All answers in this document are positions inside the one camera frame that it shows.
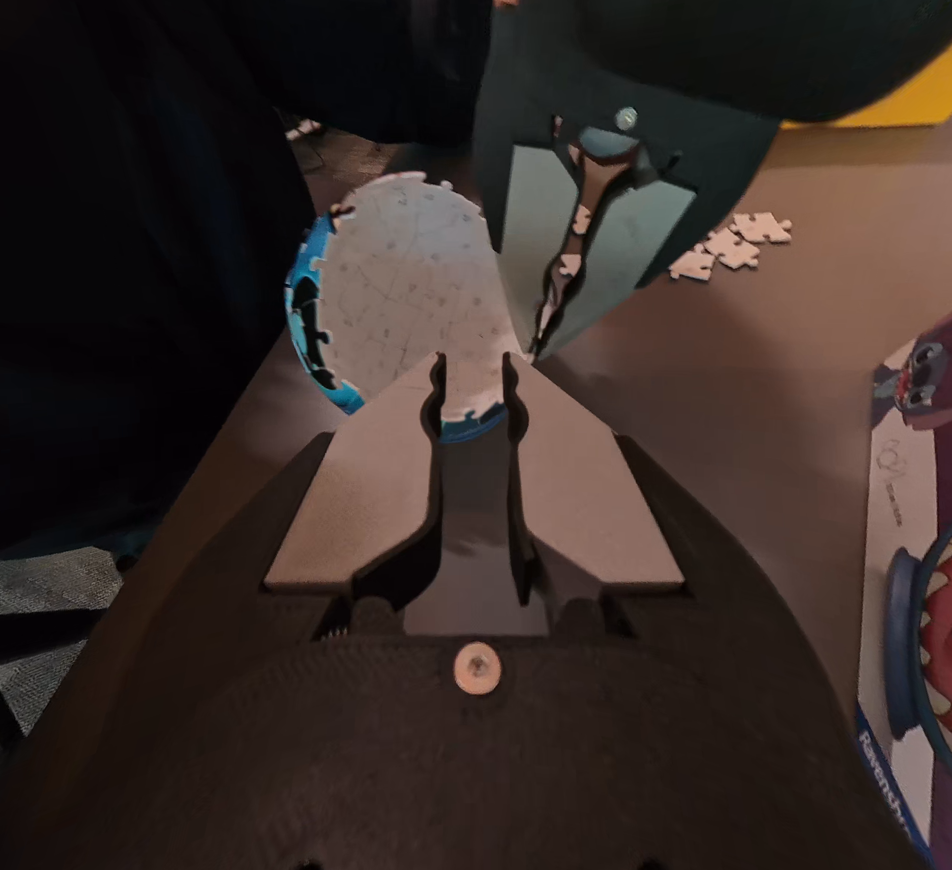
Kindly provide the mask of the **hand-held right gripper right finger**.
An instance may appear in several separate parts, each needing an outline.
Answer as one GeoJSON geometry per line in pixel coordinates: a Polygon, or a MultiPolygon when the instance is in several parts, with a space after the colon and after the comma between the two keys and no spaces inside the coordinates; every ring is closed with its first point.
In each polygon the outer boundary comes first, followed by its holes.
{"type": "Polygon", "coordinates": [[[506,518],[518,602],[666,594],[678,566],[619,438],[517,355],[502,361],[506,518]]]}

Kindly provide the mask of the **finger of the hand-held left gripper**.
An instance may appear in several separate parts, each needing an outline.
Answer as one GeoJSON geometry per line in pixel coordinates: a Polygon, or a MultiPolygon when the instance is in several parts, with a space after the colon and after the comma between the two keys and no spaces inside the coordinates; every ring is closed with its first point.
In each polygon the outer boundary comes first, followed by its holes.
{"type": "Polygon", "coordinates": [[[625,302],[696,198],[688,188],[646,185],[614,197],[589,228],[579,262],[563,256],[563,286],[542,308],[537,361],[578,338],[625,302]]]}
{"type": "Polygon", "coordinates": [[[576,142],[513,149],[501,247],[501,280],[518,345],[549,357],[565,306],[584,282],[585,236],[576,232],[581,199],[576,142]]]}

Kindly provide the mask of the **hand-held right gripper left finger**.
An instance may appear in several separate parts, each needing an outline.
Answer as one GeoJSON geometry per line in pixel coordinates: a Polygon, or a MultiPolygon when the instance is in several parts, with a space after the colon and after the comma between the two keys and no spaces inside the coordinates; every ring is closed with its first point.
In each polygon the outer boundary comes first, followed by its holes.
{"type": "Polygon", "coordinates": [[[438,438],[446,356],[432,353],[332,435],[264,578],[273,593],[386,600],[401,611],[442,554],[438,438]]]}

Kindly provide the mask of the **pile of puzzle pieces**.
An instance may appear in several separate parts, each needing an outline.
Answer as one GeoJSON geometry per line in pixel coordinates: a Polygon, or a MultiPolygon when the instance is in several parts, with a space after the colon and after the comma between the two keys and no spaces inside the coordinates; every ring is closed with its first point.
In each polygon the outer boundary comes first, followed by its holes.
{"type": "MultiPolygon", "coordinates": [[[[576,210],[570,241],[581,243],[588,233],[592,213],[584,206],[576,210]]],[[[667,271],[672,281],[688,279],[708,282],[717,265],[737,271],[759,267],[760,245],[786,245],[792,240],[791,220],[779,221],[770,212],[736,213],[732,220],[673,260],[667,271]]],[[[554,277],[571,281],[581,269],[581,252],[563,252],[554,262],[554,277]]]]}

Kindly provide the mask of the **blue white puzzle ball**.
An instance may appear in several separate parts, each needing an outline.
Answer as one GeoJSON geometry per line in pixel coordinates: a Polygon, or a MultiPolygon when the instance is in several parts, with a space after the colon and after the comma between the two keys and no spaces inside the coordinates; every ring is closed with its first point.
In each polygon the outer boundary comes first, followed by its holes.
{"type": "Polygon", "coordinates": [[[449,182],[391,173],[333,204],[302,236],[284,309],[303,370],[345,415],[437,353],[442,443],[506,417],[502,360],[519,345],[482,211],[449,182]]]}

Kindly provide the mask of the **cartoon print puzzle box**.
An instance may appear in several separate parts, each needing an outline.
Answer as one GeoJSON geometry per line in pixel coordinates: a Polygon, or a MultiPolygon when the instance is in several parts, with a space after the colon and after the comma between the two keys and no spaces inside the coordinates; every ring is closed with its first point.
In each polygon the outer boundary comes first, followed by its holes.
{"type": "Polygon", "coordinates": [[[856,729],[931,868],[951,867],[951,318],[871,387],[856,729]]]}

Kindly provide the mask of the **yellow plastic bin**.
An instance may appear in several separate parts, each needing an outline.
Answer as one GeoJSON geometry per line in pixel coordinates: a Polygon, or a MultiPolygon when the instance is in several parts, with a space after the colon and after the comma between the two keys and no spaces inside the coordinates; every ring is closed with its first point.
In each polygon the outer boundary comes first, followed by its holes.
{"type": "Polygon", "coordinates": [[[946,123],[950,114],[951,46],[948,45],[929,65],[871,105],[831,122],[805,124],[787,121],[780,125],[780,129],[928,127],[946,123]]]}

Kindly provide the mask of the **person's dark clothing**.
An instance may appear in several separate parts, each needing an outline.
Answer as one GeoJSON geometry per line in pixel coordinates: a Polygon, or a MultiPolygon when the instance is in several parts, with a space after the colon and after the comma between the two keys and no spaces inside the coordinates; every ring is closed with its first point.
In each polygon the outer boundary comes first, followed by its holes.
{"type": "Polygon", "coordinates": [[[314,217],[236,0],[2,0],[2,558],[152,527],[314,217]]]}

